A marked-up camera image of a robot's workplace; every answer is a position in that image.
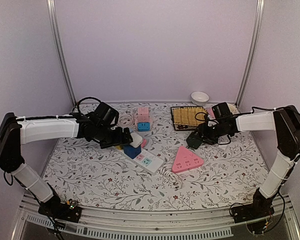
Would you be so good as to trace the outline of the dark green cube adapter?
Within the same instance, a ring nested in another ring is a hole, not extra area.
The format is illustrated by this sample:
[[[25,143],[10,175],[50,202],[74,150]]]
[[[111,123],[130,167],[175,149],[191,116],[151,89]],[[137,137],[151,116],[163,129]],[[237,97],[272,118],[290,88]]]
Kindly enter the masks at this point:
[[[203,141],[195,132],[192,132],[187,137],[186,143],[189,148],[197,150],[203,144]]]

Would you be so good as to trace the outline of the small pink adapter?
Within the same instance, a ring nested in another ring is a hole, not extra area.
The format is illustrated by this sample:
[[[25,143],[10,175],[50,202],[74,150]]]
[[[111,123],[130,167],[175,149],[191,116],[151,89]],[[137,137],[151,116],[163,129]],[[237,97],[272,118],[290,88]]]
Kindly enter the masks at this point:
[[[140,144],[141,148],[144,148],[147,145],[147,140],[143,139],[142,143]]]

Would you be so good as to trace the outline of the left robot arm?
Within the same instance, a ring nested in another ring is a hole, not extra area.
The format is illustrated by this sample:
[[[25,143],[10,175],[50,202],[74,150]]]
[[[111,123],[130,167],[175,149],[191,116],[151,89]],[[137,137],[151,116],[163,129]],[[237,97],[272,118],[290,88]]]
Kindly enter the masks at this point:
[[[101,149],[125,146],[133,142],[130,130],[117,125],[119,112],[103,101],[86,114],[78,106],[76,112],[66,115],[17,117],[7,113],[0,125],[0,169],[11,174],[53,216],[64,213],[58,195],[24,160],[21,146],[53,139],[85,139],[99,144]]]

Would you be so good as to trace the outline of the pink triangular power strip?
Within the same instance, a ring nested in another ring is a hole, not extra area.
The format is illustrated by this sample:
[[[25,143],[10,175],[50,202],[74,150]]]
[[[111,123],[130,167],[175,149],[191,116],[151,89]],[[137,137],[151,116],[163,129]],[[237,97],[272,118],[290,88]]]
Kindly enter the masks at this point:
[[[204,160],[184,146],[178,148],[171,171],[175,174],[201,167]]]

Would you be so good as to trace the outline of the blue cube socket adapter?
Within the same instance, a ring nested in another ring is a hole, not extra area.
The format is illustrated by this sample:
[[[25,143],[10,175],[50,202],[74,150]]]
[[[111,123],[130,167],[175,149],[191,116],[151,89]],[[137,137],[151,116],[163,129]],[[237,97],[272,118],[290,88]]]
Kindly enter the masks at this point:
[[[124,145],[123,152],[129,158],[135,159],[142,152],[142,148],[140,145],[138,147],[133,147],[131,145]]]

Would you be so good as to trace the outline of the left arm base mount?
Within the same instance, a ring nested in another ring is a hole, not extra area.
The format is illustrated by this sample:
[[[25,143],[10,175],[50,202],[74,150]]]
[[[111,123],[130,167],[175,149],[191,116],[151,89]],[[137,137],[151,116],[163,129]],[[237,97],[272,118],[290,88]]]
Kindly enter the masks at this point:
[[[39,202],[38,213],[52,219],[78,223],[82,208],[78,206],[76,201],[70,199],[70,201],[61,202],[58,196],[53,196],[47,202]]]

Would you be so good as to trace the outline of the white cube plug adapter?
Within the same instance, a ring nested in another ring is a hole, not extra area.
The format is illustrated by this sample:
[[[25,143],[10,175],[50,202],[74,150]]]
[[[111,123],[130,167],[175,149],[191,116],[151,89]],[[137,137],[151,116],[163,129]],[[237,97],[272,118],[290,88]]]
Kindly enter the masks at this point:
[[[143,138],[136,132],[131,132],[130,136],[132,137],[132,142],[130,145],[134,148],[138,148],[143,143]]]

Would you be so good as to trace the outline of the white multicolour power strip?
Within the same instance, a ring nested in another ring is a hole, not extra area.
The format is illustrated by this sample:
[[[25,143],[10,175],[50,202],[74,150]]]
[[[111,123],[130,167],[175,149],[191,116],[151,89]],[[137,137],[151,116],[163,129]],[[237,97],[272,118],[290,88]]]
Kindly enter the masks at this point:
[[[124,154],[124,150],[118,150],[114,147],[114,149],[124,156],[127,160],[134,163],[136,166],[140,167],[147,173],[151,175],[156,175],[159,169],[164,165],[164,160],[160,159],[156,155],[151,152],[141,148],[141,153],[134,159],[129,158]]]

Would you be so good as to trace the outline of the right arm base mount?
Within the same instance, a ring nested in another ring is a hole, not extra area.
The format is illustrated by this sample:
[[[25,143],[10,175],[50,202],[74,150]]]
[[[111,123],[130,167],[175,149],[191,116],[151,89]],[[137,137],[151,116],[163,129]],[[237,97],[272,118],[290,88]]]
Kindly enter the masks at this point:
[[[233,203],[229,208],[229,214],[237,223],[248,223],[247,230],[253,235],[263,235],[268,229],[273,214],[275,213],[272,206],[266,209],[257,210],[253,204]]]

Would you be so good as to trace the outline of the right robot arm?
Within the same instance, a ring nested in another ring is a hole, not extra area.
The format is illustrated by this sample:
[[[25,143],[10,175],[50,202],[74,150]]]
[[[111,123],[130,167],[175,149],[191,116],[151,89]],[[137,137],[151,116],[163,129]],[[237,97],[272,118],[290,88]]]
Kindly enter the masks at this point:
[[[204,116],[186,139],[187,145],[198,149],[202,144],[215,145],[219,138],[241,132],[274,131],[277,154],[263,184],[253,195],[248,213],[259,218],[272,204],[281,186],[288,180],[300,159],[300,113],[294,105],[278,108],[252,107],[250,113],[232,114],[226,102],[212,107],[214,119]]]

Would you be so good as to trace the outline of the small white charger plug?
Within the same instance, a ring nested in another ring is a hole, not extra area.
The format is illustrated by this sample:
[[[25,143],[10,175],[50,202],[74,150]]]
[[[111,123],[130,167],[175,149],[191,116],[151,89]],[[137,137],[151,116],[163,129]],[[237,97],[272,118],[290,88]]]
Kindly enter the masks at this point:
[[[219,144],[218,148],[222,151],[225,152],[226,149],[228,148],[229,144]]]

